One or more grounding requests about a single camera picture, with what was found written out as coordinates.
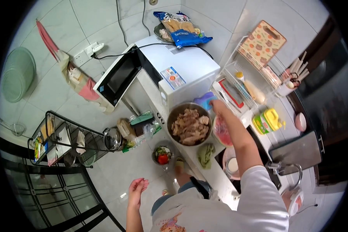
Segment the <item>sliced watermelon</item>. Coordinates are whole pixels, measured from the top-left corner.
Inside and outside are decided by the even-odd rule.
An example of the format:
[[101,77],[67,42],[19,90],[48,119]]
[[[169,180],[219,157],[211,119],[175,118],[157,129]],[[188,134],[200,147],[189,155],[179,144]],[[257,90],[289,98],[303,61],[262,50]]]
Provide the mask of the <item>sliced watermelon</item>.
[[225,147],[233,147],[231,137],[229,136],[228,128],[223,118],[216,116],[214,118],[214,135],[219,142]]

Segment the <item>refrigerator sticker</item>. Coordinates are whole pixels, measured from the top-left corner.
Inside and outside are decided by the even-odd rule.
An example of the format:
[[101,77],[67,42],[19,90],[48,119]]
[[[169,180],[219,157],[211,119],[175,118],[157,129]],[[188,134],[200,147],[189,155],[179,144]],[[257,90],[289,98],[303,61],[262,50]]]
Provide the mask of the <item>refrigerator sticker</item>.
[[173,90],[176,90],[177,88],[186,83],[173,67],[168,67],[160,73],[164,77],[164,79],[169,83]]

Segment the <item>white t-shirt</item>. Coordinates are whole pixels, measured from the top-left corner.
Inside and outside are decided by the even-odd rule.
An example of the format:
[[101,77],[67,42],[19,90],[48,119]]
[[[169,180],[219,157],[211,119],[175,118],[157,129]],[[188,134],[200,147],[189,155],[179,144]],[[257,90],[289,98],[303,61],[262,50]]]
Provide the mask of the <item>white t-shirt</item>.
[[152,217],[151,232],[288,231],[288,212],[263,166],[241,178],[237,211],[218,201],[217,191],[205,200],[196,188],[166,200]]

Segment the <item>foot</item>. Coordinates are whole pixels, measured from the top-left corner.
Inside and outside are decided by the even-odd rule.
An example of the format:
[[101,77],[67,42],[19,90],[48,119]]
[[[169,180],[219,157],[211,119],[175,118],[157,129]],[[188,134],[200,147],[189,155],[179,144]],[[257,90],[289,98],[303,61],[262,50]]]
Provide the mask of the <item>foot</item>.
[[176,176],[178,176],[179,174],[182,174],[183,169],[184,169],[184,161],[182,158],[178,157],[174,167]]

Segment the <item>black rack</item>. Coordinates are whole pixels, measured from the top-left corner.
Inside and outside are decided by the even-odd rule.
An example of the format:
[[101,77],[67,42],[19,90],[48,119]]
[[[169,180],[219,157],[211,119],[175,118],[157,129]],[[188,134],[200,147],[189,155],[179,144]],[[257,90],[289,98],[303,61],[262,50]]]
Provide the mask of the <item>black rack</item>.
[[[66,129],[70,144],[65,143],[65,141],[67,141],[67,138],[63,138],[62,141],[60,132],[64,131],[64,129]],[[78,146],[77,144],[79,131],[83,133],[85,136],[85,147]],[[70,149],[66,151],[64,154],[62,154],[60,157],[58,157],[56,161],[52,163],[52,165],[61,162],[61,160],[63,160],[65,166],[68,167],[72,167],[78,164],[85,165],[86,162],[93,163],[97,161],[109,152],[104,146],[102,133],[86,128],[53,111],[48,111],[45,113],[45,118],[37,127],[32,138],[28,139],[27,141],[29,157],[32,160],[34,157],[33,139],[37,137],[39,133],[41,134],[42,145],[45,146],[45,144],[47,144],[47,150],[39,158],[39,160],[37,160],[37,162],[34,163],[34,165],[40,165],[41,161],[45,161],[45,158],[47,157],[48,153],[53,151],[53,149],[57,149],[58,151],[58,148],[60,147],[70,147]],[[80,155],[76,151],[76,148],[85,149],[85,152]]]

